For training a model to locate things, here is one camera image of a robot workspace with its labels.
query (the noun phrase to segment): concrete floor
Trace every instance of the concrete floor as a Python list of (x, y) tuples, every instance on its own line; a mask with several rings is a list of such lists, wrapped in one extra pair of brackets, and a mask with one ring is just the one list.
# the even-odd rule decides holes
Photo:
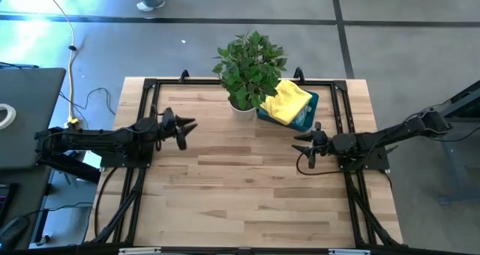
[[(332, 0), (168, 0), (164, 9), (140, 13), (139, 0), (57, 0), (67, 14), (106, 17), (334, 20)], [(340, 0), (345, 20), (479, 21), (479, 0)], [(1, 0), (0, 13), (58, 14), (50, 0)], [(258, 30), (284, 46), (290, 77), (301, 66), (309, 78), (345, 78), (337, 26), (76, 22), (73, 65), (75, 102), (84, 104), (97, 87), (118, 103), (126, 76), (208, 76), (216, 47), (235, 34)], [(65, 22), (0, 21), (0, 59), (41, 67), (68, 62), (70, 30)], [(480, 78), (480, 28), (346, 26), (355, 78), (366, 79), (379, 128), (396, 124), (431, 104), (438, 104)], [(68, 82), (62, 88), (68, 93)], [(84, 112), (89, 127), (111, 128), (113, 115), (104, 93), (95, 93)], [(63, 125), (68, 105), (59, 100), (52, 125)], [(394, 199), (403, 240), (415, 248), (480, 251), (480, 205), (440, 205), (452, 192), (446, 158), (438, 142), (423, 138), (399, 144), (390, 157)], [(49, 196), (47, 207), (70, 204), (69, 192), (93, 200), (95, 186), (67, 186)], [(46, 231), (51, 245), (80, 243), (88, 209), (51, 213)], [(65, 226), (64, 220), (71, 222)]]

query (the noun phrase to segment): yellow towel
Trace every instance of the yellow towel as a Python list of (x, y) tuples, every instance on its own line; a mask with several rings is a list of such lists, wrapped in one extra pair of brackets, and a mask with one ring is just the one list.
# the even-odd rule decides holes
[(280, 81), (276, 89), (278, 94), (275, 97), (268, 96), (260, 106), (270, 117), (288, 125), (299, 114), (300, 110), (307, 106), (312, 95), (301, 90), (288, 79)]

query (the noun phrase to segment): shoe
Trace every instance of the shoe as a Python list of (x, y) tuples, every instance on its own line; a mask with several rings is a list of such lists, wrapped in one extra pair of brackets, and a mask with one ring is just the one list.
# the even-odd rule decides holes
[(138, 8), (139, 11), (149, 12), (149, 11), (153, 11), (155, 8), (162, 8), (164, 5), (165, 5), (165, 0), (163, 0), (163, 2), (156, 7), (147, 7), (146, 4), (144, 4), (141, 1), (140, 3), (136, 4), (136, 8)]

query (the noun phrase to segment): wooden table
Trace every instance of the wooden table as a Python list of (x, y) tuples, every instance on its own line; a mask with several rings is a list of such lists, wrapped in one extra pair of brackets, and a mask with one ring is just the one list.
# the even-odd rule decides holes
[[(125, 79), (115, 128), (136, 121), (144, 79)], [(356, 131), (375, 131), (366, 81), (348, 79), (347, 85)], [(316, 120), (322, 122), (322, 129), (330, 137), (335, 135), (329, 89), (304, 89), (319, 94)], [(176, 141), (170, 139), (163, 143), (160, 152), (154, 153), (143, 188), (134, 244), (354, 247), (343, 174), (304, 176), (296, 172), (299, 153), (290, 145), (302, 144), (293, 139), (299, 132), (259, 119), (235, 121), (227, 96), (219, 85), (161, 87), (158, 110), (172, 107), (179, 116), (195, 118), (198, 127), (187, 136), (186, 151), (179, 151)], [(344, 107), (340, 109), (344, 116)], [(300, 167), (308, 169), (305, 158)], [(314, 172), (335, 170), (335, 157), (317, 157)], [(125, 171), (118, 169), (106, 184), (99, 207), (100, 230), (119, 206)], [(100, 184), (107, 172), (102, 174)], [(387, 178), (379, 172), (366, 171), (365, 180), (373, 213), (401, 242)], [(86, 240), (93, 239), (93, 216)], [(361, 214), (359, 220), (362, 235), (367, 239)], [(126, 218), (124, 234), (128, 221)]]

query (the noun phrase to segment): green leaves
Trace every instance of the green leaves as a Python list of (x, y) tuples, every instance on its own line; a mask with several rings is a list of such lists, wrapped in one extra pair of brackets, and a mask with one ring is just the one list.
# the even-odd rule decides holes
[(287, 58), (281, 46), (272, 45), (269, 36), (255, 31), (252, 35), (238, 34), (226, 49), (217, 48), (220, 63), (213, 73), (221, 74), (221, 85), (229, 93), (229, 100), (242, 109), (260, 108), (266, 96), (275, 96), (275, 87), (285, 71)]

